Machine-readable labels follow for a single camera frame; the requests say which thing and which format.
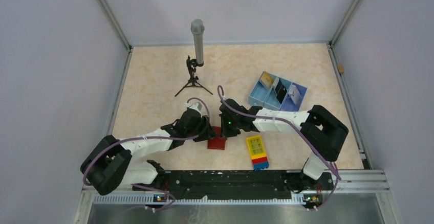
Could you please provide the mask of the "red leather card holder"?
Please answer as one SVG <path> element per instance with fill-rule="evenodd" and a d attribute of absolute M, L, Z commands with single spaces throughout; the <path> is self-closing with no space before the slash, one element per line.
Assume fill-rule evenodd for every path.
<path fill-rule="evenodd" d="M 216 133 L 216 137 L 208 140 L 207 149 L 209 150 L 225 150 L 227 138 L 221 137 L 221 127 L 212 126 L 213 131 Z"/>

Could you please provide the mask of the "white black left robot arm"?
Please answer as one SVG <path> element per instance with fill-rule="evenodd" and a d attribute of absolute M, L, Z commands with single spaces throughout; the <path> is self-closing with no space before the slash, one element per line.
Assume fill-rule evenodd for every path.
<path fill-rule="evenodd" d="M 164 184 L 163 170 L 157 163 L 140 163 L 140 159 L 173 150 L 187 140 L 201 142 L 215 137 L 209 117 L 196 108 L 188 108 L 179 119 L 145 135 L 121 140 L 107 135 L 80 166 L 83 183 L 93 186 L 100 195 L 134 184 L 158 190 Z"/>

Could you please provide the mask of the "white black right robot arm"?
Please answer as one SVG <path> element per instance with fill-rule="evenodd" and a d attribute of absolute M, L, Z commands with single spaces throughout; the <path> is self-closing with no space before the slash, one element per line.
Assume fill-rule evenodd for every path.
<path fill-rule="evenodd" d="M 335 162 L 349 129 L 325 107 L 314 105 L 308 111 L 282 111 L 261 106 L 246 109 L 233 99 L 221 103 L 222 136 L 226 138 L 236 137 L 241 131 L 293 132 L 300 136 L 312 151 L 300 175 L 304 188 L 319 185 L 325 168 L 341 179 Z"/>

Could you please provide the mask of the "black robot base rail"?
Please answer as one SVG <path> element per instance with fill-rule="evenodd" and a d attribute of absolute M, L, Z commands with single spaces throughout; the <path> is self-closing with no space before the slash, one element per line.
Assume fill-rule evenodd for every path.
<path fill-rule="evenodd" d="M 150 186 L 179 200 L 272 200 L 291 199 L 303 191 L 332 190 L 333 179 L 329 172 L 313 180 L 300 171 L 174 170 L 160 173 Z"/>

